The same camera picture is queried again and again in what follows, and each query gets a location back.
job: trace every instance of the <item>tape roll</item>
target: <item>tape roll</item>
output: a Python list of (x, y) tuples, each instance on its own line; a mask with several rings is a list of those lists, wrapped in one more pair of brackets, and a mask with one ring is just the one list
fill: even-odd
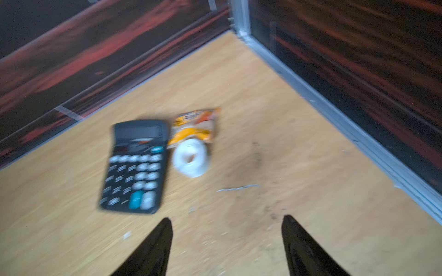
[(182, 174), (195, 178), (203, 175), (209, 168), (207, 147), (200, 139), (189, 139), (175, 149), (173, 166)]

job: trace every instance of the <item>black calculator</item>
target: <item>black calculator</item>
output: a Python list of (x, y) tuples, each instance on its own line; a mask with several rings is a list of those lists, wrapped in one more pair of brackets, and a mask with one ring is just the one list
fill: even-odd
[(162, 120), (114, 125), (115, 145), (104, 179), (101, 208), (153, 214), (163, 193), (169, 127)]

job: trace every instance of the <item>snack packet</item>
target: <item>snack packet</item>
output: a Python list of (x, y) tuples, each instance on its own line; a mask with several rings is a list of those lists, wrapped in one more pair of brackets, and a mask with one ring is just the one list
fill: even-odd
[(189, 138), (198, 138), (205, 143), (212, 143), (215, 119), (221, 108), (195, 110), (180, 114), (172, 125), (171, 139), (167, 148), (174, 148)]

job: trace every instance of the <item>large teal button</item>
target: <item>large teal button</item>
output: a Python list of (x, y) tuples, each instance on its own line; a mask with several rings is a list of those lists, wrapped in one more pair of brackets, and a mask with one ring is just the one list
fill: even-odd
[(160, 147), (160, 146), (158, 146), (158, 147), (153, 147), (150, 151), (151, 151), (152, 153), (160, 153), (160, 152), (163, 152), (163, 147)]
[(142, 197), (143, 197), (143, 191), (134, 192), (130, 196), (129, 208), (130, 209), (138, 209), (141, 206)]

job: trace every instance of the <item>wooden table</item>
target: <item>wooden table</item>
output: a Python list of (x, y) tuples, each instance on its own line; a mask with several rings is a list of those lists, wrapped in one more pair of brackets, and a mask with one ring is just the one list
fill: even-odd
[[(113, 124), (216, 106), (205, 175), (169, 166), (152, 216), (97, 209)], [(442, 273), (442, 228), (232, 33), (3, 169), (0, 183), (2, 275), (109, 275), (166, 216), (169, 276), (288, 275), (284, 214), (352, 275)], [(216, 192), (248, 184), (259, 187)]]

